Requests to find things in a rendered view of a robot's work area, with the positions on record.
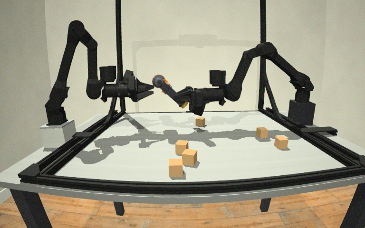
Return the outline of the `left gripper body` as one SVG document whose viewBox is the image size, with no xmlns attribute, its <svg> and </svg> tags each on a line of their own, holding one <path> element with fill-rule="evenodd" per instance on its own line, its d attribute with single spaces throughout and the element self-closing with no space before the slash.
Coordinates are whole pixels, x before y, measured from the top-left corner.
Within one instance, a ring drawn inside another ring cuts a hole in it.
<svg viewBox="0 0 365 228">
<path fill-rule="evenodd" d="M 201 108 L 203 106 L 203 98 L 204 101 L 207 101 L 208 103 L 212 101 L 212 91 L 210 88 L 204 87 L 204 88 L 199 88 L 199 90 L 197 90 L 197 88 L 192 88 L 191 86 L 186 86 L 186 87 L 188 88 L 188 90 L 191 89 L 193 91 L 193 104 L 196 104 L 194 105 L 194 107 Z"/>
</svg>

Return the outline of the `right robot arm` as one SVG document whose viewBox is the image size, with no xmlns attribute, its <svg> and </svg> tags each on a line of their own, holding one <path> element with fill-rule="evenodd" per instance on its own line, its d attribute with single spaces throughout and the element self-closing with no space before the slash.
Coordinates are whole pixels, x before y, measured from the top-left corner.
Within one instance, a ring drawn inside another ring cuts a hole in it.
<svg viewBox="0 0 365 228">
<path fill-rule="evenodd" d="M 116 66 L 101 66 L 100 80 L 97 76 L 97 42 L 91 37 L 85 29 L 84 24 L 79 20 L 70 22 L 68 26 L 67 44 L 62 57 L 61 65 L 58 72 L 57 80 L 49 95 L 49 100 L 45 104 L 48 124 L 61 125 L 68 121 L 64 107 L 61 107 L 65 98 L 68 97 L 67 77 L 69 74 L 71 62 L 75 49 L 79 41 L 87 47 L 88 56 L 88 80 L 86 86 L 86 94 L 90 99 L 100 98 L 104 103 L 109 97 L 116 97 L 116 84 L 106 84 L 114 82 L 116 79 Z M 104 87 L 103 90 L 101 90 Z"/>
</svg>

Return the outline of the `tan cube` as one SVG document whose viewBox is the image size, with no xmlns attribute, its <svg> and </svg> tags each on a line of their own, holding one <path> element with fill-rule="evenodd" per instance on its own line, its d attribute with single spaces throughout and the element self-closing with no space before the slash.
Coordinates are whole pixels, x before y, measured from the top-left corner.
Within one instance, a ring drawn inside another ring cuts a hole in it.
<svg viewBox="0 0 365 228">
<path fill-rule="evenodd" d="M 169 177 L 183 177 L 182 159 L 169 159 Z"/>
<path fill-rule="evenodd" d="M 182 164 L 194 166 L 197 162 L 197 150 L 185 149 L 182 153 Z"/>
<path fill-rule="evenodd" d="M 178 140 L 177 143 L 175 144 L 175 154 L 182 155 L 185 149 L 189 149 L 188 141 Z"/>
<path fill-rule="evenodd" d="M 197 117 L 195 119 L 195 126 L 203 127 L 205 125 L 205 118 L 204 117 Z"/>
<path fill-rule="evenodd" d="M 268 137 L 268 129 L 265 127 L 257 127 L 256 130 L 256 136 L 261 138 L 267 138 Z"/>
<path fill-rule="evenodd" d="M 275 136 L 274 146 L 278 149 L 287 149 L 288 139 L 284 136 Z"/>
</svg>

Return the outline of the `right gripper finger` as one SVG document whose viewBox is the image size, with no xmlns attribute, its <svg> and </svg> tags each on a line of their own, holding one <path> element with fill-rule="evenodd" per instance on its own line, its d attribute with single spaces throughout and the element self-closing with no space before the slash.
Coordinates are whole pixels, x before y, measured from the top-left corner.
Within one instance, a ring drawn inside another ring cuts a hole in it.
<svg viewBox="0 0 365 228">
<path fill-rule="evenodd" d="M 140 82 L 136 77 L 136 94 L 154 89 L 154 85 Z"/>
<path fill-rule="evenodd" d="M 149 90 L 145 91 L 145 92 L 142 92 L 142 93 L 139 93 L 138 94 L 138 101 L 145 98 L 145 97 L 147 97 L 147 96 L 150 96 L 152 94 L 154 94 L 154 91 L 149 91 Z"/>
</svg>

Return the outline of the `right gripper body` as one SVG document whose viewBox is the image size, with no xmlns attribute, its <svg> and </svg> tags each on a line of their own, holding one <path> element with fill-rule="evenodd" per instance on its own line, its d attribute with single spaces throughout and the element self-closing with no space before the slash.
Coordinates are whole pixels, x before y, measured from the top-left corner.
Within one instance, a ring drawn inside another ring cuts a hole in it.
<svg viewBox="0 0 365 228">
<path fill-rule="evenodd" d="M 129 97 L 133 102 L 138 102 L 138 94 L 134 93 L 136 91 L 136 79 L 135 76 L 129 76 L 127 78 L 127 84 L 121 84 L 118 82 L 115 86 L 116 97 Z"/>
</svg>

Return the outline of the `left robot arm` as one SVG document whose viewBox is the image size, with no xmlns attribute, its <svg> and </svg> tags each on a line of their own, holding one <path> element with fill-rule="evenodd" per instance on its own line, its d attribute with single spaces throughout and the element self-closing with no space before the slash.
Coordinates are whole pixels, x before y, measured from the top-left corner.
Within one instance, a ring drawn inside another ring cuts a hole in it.
<svg viewBox="0 0 365 228">
<path fill-rule="evenodd" d="M 259 56 L 272 61 L 290 77 L 290 83 L 297 89 L 295 101 L 299 103 L 311 103 L 309 101 L 310 91 L 313 91 L 314 86 L 310 78 L 298 72 L 280 56 L 277 49 L 270 42 L 260 43 L 255 48 L 244 51 L 233 79 L 228 84 L 226 84 L 226 71 L 210 70 L 210 84 L 212 86 L 219 86 L 219 88 L 210 88 L 212 91 L 211 102 L 219 101 L 219 104 L 223 106 L 226 102 L 224 98 L 232 102 L 238 101 L 242 91 L 242 83 L 250 64 L 253 58 Z"/>
</svg>

